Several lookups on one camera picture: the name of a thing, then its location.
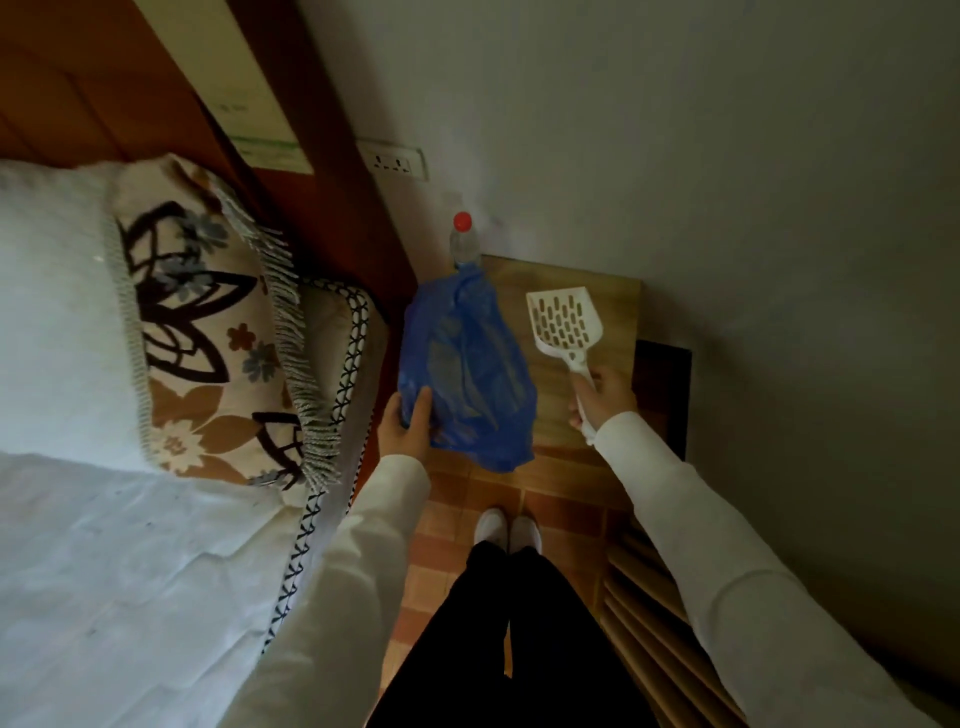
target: wooden bed frame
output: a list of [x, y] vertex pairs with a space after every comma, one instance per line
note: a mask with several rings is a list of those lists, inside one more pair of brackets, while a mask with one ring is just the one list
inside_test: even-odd
[[[285, 231], [304, 271], [371, 294], [390, 328], [379, 420], [396, 388], [403, 311], [417, 281], [294, 0], [229, 5], [313, 175], [247, 166], [133, 0], [4, 3], [0, 158], [73, 167], [173, 152], [223, 177]], [[374, 438], [362, 479], [377, 458]]]

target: hand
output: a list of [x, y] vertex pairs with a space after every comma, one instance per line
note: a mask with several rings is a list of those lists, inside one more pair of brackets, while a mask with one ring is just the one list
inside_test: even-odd
[[410, 455], [421, 463], [430, 451], [430, 410], [433, 405], [433, 392], [423, 387], [417, 395], [414, 413], [410, 417], [410, 427], [400, 423], [400, 393], [394, 392], [383, 411], [383, 420], [376, 429], [376, 442], [380, 446], [380, 457], [386, 455]]
[[577, 429], [583, 425], [577, 411], [577, 397], [584, 404], [588, 422], [598, 431], [611, 417], [621, 412], [636, 412], [636, 397], [626, 377], [610, 367], [590, 367], [590, 373], [597, 384], [596, 392], [582, 375], [570, 373], [574, 392], [570, 398], [571, 425]]

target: plastic bottle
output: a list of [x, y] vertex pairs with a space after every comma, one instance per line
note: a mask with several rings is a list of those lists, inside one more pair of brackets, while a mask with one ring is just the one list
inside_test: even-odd
[[480, 241], [473, 229], [473, 218], [469, 212], [458, 212], [453, 216], [453, 231], [450, 233], [450, 254], [457, 268], [465, 265], [480, 264]]

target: litter scoop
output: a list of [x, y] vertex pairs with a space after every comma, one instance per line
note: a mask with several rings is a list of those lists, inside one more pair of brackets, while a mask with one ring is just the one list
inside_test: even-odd
[[[527, 294], [530, 325], [537, 348], [547, 356], [566, 362], [571, 372], [583, 375], [596, 389], [587, 366], [587, 349], [600, 341], [603, 323], [590, 300], [586, 288], [559, 288]], [[584, 424], [580, 428], [588, 445], [593, 445], [596, 430], [587, 421], [584, 405], [577, 398], [577, 408]]]

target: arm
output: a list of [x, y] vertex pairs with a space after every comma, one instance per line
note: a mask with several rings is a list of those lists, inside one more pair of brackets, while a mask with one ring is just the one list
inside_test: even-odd
[[697, 639], [748, 722], [936, 725], [810, 597], [743, 516], [643, 422], [629, 385], [609, 370], [600, 374], [596, 393], [574, 375], [597, 429], [594, 444], [623, 482], [676, 579]]
[[409, 431], [398, 411], [394, 395], [377, 430], [380, 463], [221, 728], [356, 728], [367, 719], [403, 598], [407, 549], [430, 493], [421, 464], [430, 391], [420, 393]]

